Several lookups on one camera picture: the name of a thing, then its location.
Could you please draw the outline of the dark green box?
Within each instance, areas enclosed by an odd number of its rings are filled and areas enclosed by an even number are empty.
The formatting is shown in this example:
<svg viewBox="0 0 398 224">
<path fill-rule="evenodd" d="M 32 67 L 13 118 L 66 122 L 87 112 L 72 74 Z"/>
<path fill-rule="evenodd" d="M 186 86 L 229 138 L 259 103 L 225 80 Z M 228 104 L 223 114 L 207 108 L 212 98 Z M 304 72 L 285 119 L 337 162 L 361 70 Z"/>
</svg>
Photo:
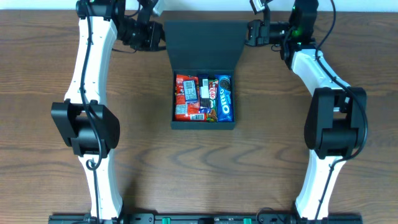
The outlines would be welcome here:
<svg viewBox="0 0 398 224">
<path fill-rule="evenodd" d="M 230 122 L 171 120 L 172 129 L 232 130 L 236 125 L 234 72 L 243 52 L 246 21 L 166 21 L 165 39 L 173 76 L 227 75 L 231 84 Z"/>
</svg>

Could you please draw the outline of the long dark blue chocolate bar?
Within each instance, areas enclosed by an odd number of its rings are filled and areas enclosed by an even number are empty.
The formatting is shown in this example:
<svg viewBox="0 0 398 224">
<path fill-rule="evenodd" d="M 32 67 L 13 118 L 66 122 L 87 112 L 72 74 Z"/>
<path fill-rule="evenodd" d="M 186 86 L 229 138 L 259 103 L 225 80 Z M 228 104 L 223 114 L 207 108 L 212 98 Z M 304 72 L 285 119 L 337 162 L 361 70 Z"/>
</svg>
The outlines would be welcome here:
<svg viewBox="0 0 398 224">
<path fill-rule="evenodd" d="M 198 75 L 199 91 L 200 91 L 200 113 L 210 113 L 211 112 L 211 99 L 209 93 L 209 82 L 208 75 L 199 74 Z"/>
</svg>

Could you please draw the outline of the blue Oreo cookie pack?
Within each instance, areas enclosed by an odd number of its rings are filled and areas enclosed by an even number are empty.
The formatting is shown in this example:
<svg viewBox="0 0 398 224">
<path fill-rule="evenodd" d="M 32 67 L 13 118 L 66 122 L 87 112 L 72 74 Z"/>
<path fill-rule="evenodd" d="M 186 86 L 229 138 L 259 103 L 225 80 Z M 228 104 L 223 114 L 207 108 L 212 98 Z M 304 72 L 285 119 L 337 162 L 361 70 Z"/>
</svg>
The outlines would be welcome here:
<svg viewBox="0 0 398 224">
<path fill-rule="evenodd" d="M 228 75 L 215 75 L 218 80 L 217 113 L 218 122 L 233 121 L 233 102 L 231 80 Z"/>
</svg>

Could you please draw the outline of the red Hacks candy bag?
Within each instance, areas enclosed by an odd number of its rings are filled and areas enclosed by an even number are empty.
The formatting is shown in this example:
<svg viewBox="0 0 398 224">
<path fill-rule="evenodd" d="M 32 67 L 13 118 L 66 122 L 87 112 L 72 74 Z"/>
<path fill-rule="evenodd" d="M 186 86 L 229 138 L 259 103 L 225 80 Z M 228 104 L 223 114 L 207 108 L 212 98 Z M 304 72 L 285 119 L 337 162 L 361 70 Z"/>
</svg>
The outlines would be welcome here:
<svg viewBox="0 0 398 224">
<path fill-rule="evenodd" d="M 198 102 L 186 103 L 183 91 L 183 81 L 194 80 L 197 87 Z M 176 121 L 206 121 L 207 115 L 200 113 L 200 95 L 198 77 L 177 75 L 175 81 L 175 120 Z"/>
</svg>

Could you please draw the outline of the red KitKat bar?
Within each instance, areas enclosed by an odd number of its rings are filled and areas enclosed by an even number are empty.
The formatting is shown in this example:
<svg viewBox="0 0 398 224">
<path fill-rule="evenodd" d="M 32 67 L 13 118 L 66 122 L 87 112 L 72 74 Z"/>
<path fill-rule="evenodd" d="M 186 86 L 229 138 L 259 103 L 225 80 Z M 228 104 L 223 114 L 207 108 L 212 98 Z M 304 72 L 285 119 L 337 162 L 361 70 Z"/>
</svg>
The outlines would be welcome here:
<svg viewBox="0 0 398 224">
<path fill-rule="evenodd" d="M 209 80 L 210 112 L 207 113 L 208 122 L 217 122 L 217 92 L 218 79 Z"/>
</svg>

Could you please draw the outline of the small blue candy bar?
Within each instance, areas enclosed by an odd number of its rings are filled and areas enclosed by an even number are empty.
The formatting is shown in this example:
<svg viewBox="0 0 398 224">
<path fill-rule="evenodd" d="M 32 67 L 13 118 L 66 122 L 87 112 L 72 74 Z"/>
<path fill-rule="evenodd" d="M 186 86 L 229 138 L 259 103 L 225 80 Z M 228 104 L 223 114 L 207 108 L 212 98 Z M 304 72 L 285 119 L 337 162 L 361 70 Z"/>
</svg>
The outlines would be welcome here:
<svg viewBox="0 0 398 224">
<path fill-rule="evenodd" d="M 197 103 L 197 87 L 194 80 L 183 81 L 183 91 L 186 103 Z"/>
</svg>

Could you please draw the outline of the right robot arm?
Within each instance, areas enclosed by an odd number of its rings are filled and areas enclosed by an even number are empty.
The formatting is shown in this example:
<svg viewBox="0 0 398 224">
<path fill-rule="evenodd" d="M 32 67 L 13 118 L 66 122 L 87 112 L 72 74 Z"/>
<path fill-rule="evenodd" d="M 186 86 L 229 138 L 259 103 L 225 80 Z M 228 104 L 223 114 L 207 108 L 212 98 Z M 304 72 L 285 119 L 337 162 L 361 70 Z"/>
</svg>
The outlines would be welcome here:
<svg viewBox="0 0 398 224">
<path fill-rule="evenodd" d="M 328 204 L 338 174 L 363 150 L 368 138 L 367 94 L 352 87 L 327 64 L 313 37 L 318 1 L 296 0 L 287 22 L 272 22 L 268 0 L 251 0 L 261 20 L 248 24 L 250 47 L 279 48 L 281 59 L 312 96 L 304 126 L 309 161 L 302 189 L 290 214 L 272 214 L 272 223 L 362 223 L 361 215 L 331 215 Z"/>
</svg>

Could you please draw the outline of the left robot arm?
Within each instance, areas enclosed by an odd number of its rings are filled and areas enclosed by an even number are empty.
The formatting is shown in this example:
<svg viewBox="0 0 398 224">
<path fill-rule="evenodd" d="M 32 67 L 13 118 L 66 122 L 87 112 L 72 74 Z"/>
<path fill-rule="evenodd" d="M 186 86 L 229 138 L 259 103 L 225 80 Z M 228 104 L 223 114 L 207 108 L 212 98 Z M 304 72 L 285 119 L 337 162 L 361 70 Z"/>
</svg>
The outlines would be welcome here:
<svg viewBox="0 0 398 224">
<path fill-rule="evenodd" d="M 162 13 L 162 1 L 139 1 L 126 15 L 125 1 L 77 1 L 79 44 L 73 77 L 51 116 L 65 144 L 78 157 L 90 190 L 91 210 L 84 215 L 51 215 L 49 223 L 153 223 L 151 213 L 128 213 L 114 169 L 120 122 L 107 107 L 106 85 L 115 41 L 133 51 L 165 50 L 162 24 L 151 16 Z"/>
</svg>

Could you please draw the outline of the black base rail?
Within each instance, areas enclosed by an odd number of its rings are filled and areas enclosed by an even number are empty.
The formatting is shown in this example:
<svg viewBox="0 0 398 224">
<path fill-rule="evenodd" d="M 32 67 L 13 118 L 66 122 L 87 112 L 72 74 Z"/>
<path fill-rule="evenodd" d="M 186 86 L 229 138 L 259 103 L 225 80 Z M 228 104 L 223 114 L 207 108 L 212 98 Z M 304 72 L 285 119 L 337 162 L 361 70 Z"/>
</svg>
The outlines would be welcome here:
<svg viewBox="0 0 398 224">
<path fill-rule="evenodd" d="M 97 223 L 95 217 L 86 215 L 51 215 L 49 224 Z M 152 213 L 129 214 L 123 218 L 99 221 L 121 224 L 276 224 L 276 223 L 329 223 L 362 224 L 361 215 L 329 215 L 319 221 L 307 221 L 291 214 L 262 213 L 260 215 L 154 215 Z"/>
</svg>

